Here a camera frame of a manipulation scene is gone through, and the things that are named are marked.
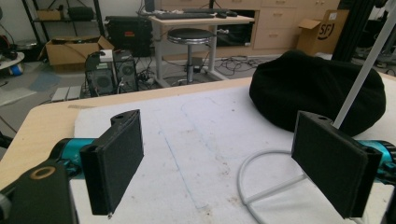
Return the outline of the white felt mat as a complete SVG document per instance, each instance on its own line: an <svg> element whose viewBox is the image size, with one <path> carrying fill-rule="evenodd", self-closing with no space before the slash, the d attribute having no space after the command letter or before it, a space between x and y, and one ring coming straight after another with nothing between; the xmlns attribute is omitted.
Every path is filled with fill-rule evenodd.
<svg viewBox="0 0 396 224"><path fill-rule="evenodd" d="M81 224L354 224L309 181L253 204L247 196L299 175L293 135L248 96L249 79L79 100L77 137L97 137L111 117L141 112L142 160L113 217L92 214L84 182L72 184Z"/></svg>

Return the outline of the grey computer tower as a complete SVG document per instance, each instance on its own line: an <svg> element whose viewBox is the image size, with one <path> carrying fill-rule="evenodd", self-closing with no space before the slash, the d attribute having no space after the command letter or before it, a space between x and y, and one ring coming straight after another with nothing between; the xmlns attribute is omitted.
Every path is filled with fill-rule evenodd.
<svg viewBox="0 0 396 224"><path fill-rule="evenodd" d="M113 52L117 76L117 93L137 91L134 57L128 49L118 49Z"/></svg>

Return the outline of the white metal stand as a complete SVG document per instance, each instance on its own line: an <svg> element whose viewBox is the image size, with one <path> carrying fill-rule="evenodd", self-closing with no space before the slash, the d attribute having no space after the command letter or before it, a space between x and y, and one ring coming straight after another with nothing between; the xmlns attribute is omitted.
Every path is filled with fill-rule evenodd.
<svg viewBox="0 0 396 224"><path fill-rule="evenodd" d="M381 29L377 40L372 46L365 63L361 66L361 70L352 85L349 94L347 95L338 115L335 119L329 119L332 122L332 126L340 130L340 127L347 116L347 112L354 103L365 79L368 77L369 72L373 69L374 62L377 56L380 54L381 49L385 45L389 38L392 29L396 26L396 5L390 10L389 17L387 18L383 28ZM358 141L360 144L372 147L382 153L382 159L379 163L375 181L379 181L385 185L392 185L394 187L391 200L387 207L387 210L383 216L381 224L396 224L396 146L386 141ZM261 200L274 193L280 192L283 189L287 189L292 185L299 183L305 179L310 179L308 175L303 171L301 175L286 181L278 186L275 186L266 191L262 191L251 197L244 198L243 202L246 206L250 206L252 203ZM363 218L364 213L361 217L349 217L354 219L356 222L360 222Z"/></svg>

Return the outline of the black keyboard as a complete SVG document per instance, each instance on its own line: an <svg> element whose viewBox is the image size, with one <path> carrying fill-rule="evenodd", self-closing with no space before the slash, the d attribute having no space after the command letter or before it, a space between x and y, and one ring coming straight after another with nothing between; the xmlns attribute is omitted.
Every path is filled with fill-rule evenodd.
<svg viewBox="0 0 396 224"><path fill-rule="evenodd" d="M163 13L156 14L155 18L159 20L190 20L190 19L212 19L214 15L208 13Z"/></svg>

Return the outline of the grey floor pads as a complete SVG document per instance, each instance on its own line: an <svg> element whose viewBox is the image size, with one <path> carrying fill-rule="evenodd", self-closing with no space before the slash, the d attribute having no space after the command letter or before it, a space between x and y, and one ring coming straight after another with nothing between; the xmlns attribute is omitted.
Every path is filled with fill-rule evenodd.
<svg viewBox="0 0 396 224"><path fill-rule="evenodd" d="M77 100L80 98L80 94L81 94L80 86L61 87L55 91L55 93L51 98L51 101L63 102L63 101Z"/></svg>

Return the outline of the open plain cardboard box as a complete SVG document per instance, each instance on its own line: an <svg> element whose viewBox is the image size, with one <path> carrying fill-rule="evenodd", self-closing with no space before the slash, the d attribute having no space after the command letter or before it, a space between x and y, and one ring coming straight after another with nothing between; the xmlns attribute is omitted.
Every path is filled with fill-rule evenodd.
<svg viewBox="0 0 396 224"><path fill-rule="evenodd" d="M103 36L58 36L45 44L38 58L50 65L84 63L88 56L101 49L114 49Z"/></svg>

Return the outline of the small white box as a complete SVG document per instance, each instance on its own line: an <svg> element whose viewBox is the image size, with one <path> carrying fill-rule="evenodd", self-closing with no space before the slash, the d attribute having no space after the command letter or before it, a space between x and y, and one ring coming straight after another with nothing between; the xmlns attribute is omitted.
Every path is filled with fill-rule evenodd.
<svg viewBox="0 0 396 224"><path fill-rule="evenodd" d="M101 63L109 63L113 61L113 52L111 49L102 49L99 54Z"/></svg>

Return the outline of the wooden desk with white legs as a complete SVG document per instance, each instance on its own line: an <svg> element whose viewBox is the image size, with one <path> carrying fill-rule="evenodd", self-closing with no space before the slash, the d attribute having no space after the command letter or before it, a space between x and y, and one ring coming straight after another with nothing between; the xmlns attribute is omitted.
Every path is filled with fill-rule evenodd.
<svg viewBox="0 0 396 224"><path fill-rule="evenodd" d="M163 88L168 88L169 84L163 79L163 53L162 53L162 28L163 27L194 27L207 26L214 34L217 32L219 25L248 24L254 22L252 18L245 16L227 17L226 19L186 19L186 20L160 20L154 16L150 16L152 22L153 43L155 47L155 81Z"/></svg>

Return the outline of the wooden drawer cabinet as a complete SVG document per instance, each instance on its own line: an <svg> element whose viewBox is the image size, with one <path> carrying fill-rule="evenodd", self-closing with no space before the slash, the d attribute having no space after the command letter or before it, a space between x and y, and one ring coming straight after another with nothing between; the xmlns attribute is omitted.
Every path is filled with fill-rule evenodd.
<svg viewBox="0 0 396 224"><path fill-rule="evenodd" d="M214 8L254 12L250 46L240 55L277 54L294 49L303 19L322 19L340 0L214 0Z"/></svg>

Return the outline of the black computer tower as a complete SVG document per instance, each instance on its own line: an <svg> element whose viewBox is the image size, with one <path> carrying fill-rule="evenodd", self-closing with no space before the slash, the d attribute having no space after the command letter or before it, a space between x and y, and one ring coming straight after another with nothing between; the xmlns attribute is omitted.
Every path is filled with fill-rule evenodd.
<svg viewBox="0 0 396 224"><path fill-rule="evenodd" d="M112 62L101 63L100 51L90 54L85 62L85 77L91 97L114 92Z"/></svg>

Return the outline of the round white side table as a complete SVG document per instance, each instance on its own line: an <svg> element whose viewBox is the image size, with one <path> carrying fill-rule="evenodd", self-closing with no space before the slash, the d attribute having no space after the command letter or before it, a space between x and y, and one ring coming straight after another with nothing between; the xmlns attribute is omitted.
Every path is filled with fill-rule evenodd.
<svg viewBox="0 0 396 224"><path fill-rule="evenodd" d="M14 60L10 60L8 58L1 59L0 60L0 70L9 68L13 65L19 64L22 62L24 59L24 53L23 52L18 52L17 57Z"/></svg>

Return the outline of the printed cardboard box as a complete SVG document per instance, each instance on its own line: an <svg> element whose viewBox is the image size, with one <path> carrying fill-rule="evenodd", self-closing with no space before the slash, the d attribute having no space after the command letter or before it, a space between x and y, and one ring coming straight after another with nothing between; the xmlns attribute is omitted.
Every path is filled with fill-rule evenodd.
<svg viewBox="0 0 396 224"><path fill-rule="evenodd" d="M348 14L344 9L327 10L321 20L303 19L299 23L301 33L296 48L311 56L333 54Z"/></svg>

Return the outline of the black cloth bag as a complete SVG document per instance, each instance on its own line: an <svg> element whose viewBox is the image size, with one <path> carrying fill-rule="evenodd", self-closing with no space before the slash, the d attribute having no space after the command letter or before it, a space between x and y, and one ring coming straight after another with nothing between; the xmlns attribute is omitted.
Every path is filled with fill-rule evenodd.
<svg viewBox="0 0 396 224"><path fill-rule="evenodd" d="M292 132L297 113L307 111L335 119L361 67L289 50L260 64L252 76L249 97L275 126ZM386 111L385 86L372 69L340 130L351 136L371 128Z"/></svg>

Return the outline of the black curtain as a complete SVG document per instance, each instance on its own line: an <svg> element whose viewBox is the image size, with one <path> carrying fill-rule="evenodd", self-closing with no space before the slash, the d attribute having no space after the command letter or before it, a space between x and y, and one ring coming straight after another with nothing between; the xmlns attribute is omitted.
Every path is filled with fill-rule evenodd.
<svg viewBox="0 0 396 224"><path fill-rule="evenodd" d="M374 5L375 0L340 0L338 9L347 9L349 13L332 54L334 61L351 61Z"/></svg>

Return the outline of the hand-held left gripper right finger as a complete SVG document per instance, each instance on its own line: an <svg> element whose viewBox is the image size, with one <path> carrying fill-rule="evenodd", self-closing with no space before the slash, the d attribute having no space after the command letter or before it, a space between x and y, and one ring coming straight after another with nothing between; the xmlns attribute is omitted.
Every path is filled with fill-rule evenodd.
<svg viewBox="0 0 396 224"><path fill-rule="evenodd" d="M343 218L364 213L382 153L310 112L297 115L291 157Z"/></svg>

